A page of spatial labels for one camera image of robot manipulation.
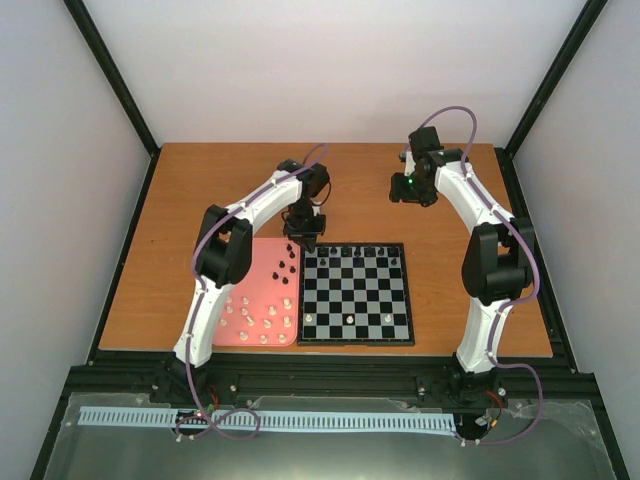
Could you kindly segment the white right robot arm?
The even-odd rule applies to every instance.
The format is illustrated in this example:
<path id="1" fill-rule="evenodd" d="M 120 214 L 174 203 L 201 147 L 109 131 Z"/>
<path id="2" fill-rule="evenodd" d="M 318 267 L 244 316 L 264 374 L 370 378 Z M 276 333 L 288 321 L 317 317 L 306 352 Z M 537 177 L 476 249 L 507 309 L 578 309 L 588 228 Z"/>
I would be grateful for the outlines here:
<path id="1" fill-rule="evenodd" d="M 447 395 L 457 405 L 471 406 L 493 387 L 504 325 L 513 303 L 535 279 L 529 258 L 534 229 L 489 193 L 462 150 L 441 145 L 435 127 L 412 132 L 399 158 L 405 170 L 392 175 L 390 200 L 428 207 L 445 197 L 470 234 L 461 267 L 470 308 L 449 369 Z"/>

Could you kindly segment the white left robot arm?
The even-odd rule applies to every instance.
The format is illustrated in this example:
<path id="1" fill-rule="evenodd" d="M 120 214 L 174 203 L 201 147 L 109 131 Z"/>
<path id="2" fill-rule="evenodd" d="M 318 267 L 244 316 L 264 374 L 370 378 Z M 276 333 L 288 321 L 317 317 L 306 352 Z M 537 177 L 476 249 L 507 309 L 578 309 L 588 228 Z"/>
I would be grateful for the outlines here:
<path id="1" fill-rule="evenodd" d="M 207 393 L 208 378 L 199 369 L 211 358 L 214 333 L 227 297 L 249 272 L 254 233 L 285 211 L 286 238 L 307 252 L 313 251 L 326 229 L 326 216 L 317 211 L 314 199 L 329 183 L 324 165 L 288 159 L 244 198 L 206 210 L 191 260 L 193 300 L 172 358 L 166 363 L 174 377 L 172 388 L 184 401 L 197 402 Z"/>

